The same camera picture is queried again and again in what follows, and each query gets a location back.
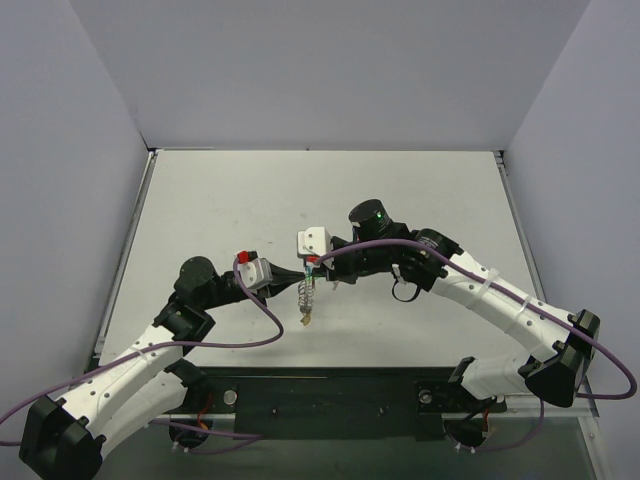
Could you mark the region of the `large keyring blue handle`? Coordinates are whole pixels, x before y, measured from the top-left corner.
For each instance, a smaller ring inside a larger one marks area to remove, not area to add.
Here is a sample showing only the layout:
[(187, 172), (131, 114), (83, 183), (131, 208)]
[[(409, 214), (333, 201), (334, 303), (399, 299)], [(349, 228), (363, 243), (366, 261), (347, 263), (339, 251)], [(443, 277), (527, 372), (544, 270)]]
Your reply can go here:
[(300, 323), (308, 326), (311, 323), (313, 301), (315, 294), (315, 278), (306, 277), (307, 272), (313, 271), (311, 266), (304, 267), (305, 278), (298, 284), (298, 308), (302, 315)]

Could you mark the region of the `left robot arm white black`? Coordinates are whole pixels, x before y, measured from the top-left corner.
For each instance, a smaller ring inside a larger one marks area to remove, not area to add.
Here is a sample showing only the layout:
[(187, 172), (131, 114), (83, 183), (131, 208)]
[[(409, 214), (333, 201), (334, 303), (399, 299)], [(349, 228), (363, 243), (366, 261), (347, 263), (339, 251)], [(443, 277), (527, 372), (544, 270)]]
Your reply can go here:
[(187, 260), (168, 303), (128, 349), (59, 398), (43, 395), (30, 406), (20, 460), (42, 479), (92, 479), (117, 445), (157, 416), (209, 405), (213, 386), (186, 358), (215, 324), (209, 310), (251, 299), (265, 305), (303, 277), (254, 251), (239, 253), (224, 274), (205, 257)]

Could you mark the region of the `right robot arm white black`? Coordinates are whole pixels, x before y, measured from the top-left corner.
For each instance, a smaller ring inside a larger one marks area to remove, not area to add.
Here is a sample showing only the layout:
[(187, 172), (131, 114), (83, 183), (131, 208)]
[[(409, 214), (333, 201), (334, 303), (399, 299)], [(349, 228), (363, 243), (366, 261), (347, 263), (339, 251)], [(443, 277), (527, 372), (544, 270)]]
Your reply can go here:
[(392, 221), (378, 199), (354, 207), (349, 220), (352, 241), (327, 235), (314, 244), (326, 258), (328, 279), (353, 284), (390, 273), (465, 307), (523, 347), (512, 355), (463, 359), (446, 386), (453, 406), (468, 409), (516, 393), (562, 408), (573, 404), (593, 358), (589, 342), (598, 334), (597, 316), (554, 308), (515, 288), (442, 233)]

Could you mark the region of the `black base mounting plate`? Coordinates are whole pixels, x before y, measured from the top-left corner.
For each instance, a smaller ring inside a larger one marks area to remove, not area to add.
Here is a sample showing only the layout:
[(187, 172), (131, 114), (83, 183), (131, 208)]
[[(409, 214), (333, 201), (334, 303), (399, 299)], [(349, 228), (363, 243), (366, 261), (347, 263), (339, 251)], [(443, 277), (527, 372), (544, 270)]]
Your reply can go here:
[(452, 367), (205, 367), (174, 413), (269, 440), (441, 439), (447, 427), (479, 437), (485, 412), (504, 402), (477, 400)]

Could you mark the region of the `aluminium rail frame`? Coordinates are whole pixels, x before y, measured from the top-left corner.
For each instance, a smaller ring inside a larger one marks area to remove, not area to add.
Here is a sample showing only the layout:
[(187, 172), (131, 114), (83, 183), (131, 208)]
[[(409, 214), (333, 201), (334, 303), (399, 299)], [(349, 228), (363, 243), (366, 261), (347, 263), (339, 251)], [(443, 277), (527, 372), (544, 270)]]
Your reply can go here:
[[(113, 359), (167, 298), (179, 264), (202, 254), (227, 268), (253, 247), (286, 267), (295, 234), (321, 225), (347, 230), (348, 211), (378, 198), (396, 220), (451, 235), (518, 286), (536, 279), (521, 245), (497, 161), (490, 151), (166, 150), (128, 189), (120, 270), (101, 326)], [(403, 305), (386, 278), (321, 286), (303, 326), (286, 292), (272, 304), (285, 336), (233, 351), (236, 341), (274, 334), (249, 303), (215, 312), (210, 347), (195, 356), (216, 366), (450, 366), (462, 357), (516, 350), (513, 340), (462, 307), (431, 294)], [(135, 434), (100, 470), (103, 479), (591, 479), (590, 439), (579, 404), (549, 409), (540, 433), (513, 450), (468, 455), (450, 441), (264, 441), (236, 453), (188, 459), (170, 453), (157, 427)]]

